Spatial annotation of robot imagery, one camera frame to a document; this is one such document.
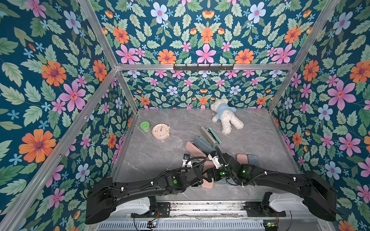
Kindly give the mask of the grey case with red glasses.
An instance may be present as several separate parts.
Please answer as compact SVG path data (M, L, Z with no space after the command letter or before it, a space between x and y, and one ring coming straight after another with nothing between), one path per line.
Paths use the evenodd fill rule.
M248 157L248 164L254 165L254 166L259 166L258 156L248 154L247 157Z

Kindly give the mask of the pink case with purple glasses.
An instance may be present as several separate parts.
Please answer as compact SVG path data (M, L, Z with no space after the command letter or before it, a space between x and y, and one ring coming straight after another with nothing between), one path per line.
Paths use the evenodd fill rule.
M237 161L240 164L248 164L249 163L248 155L246 155L246 154L237 154L236 157L237 157Z

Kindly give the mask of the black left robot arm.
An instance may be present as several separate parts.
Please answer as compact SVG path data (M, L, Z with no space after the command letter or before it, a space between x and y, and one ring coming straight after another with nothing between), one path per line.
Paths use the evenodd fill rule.
M165 169L155 178L148 180L138 182L114 182L112 178L101 180L86 194L85 224L92 225L108 219L123 203L145 197L179 194L190 186L203 183L200 166L207 158L192 158L194 159L199 162L190 167Z

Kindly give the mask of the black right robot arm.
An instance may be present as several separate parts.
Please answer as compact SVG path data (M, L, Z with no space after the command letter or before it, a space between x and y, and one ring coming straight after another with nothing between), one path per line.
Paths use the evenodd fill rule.
M337 190L313 171L290 174L241 164L218 147L208 154L214 167L206 170L214 181L232 179L237 186L266 186L292 193L303 199L308 210L326 221L336 221Z

